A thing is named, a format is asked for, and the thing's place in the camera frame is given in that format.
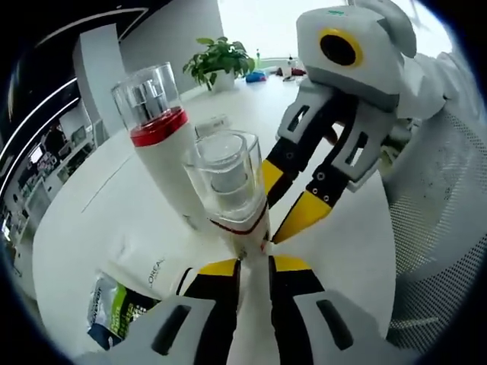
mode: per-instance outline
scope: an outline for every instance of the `potted plant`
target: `potted plant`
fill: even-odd
[[[189,59],[183,72],[190,73],[198,84],[205,84],[208,90],[230,90],[235,78],[245,76],[255,68],[255,62],[247,55],[241,42],[229,43],[225,36],[216,40],[198,38],[196,42],[207,46],[207,49]]]

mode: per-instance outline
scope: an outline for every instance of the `white pot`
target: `white pot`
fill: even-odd
[[[218,70],[216,73],[215,84],[212,86],[213,93],[220,93],[222,91],[229,91],[232,90],[235,86],[235,77],[234,73],[230,71],[230,73],[226,73],[225,70]]]

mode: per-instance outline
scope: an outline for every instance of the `display screen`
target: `display screen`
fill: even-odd
[[[30,162],[37,163],[38,160],[43,156],[43,150],[40,146],[34,148],[32,152],[29,154]]]

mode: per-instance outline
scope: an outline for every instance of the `l'oreal logo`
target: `l'oreal logo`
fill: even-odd
[[[159,271],[161,270],[161,264],[164,261],[165,261],[165,259],[159,260],[152,267],[151,273],[150,273],[150,275],[148,277],[149,287],[152,287],[152,285],[154,284],[154,281],[158,277]]]

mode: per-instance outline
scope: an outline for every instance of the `window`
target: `window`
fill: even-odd
[[[441,22],[416,0],[394,0],[411,19],[418,51],[428,56],[451,51]],[[241,41],[250,56],[262,59],[298,55],[296,20],[305,11],[345,5],[346,0],[218,0],[226,37]]]

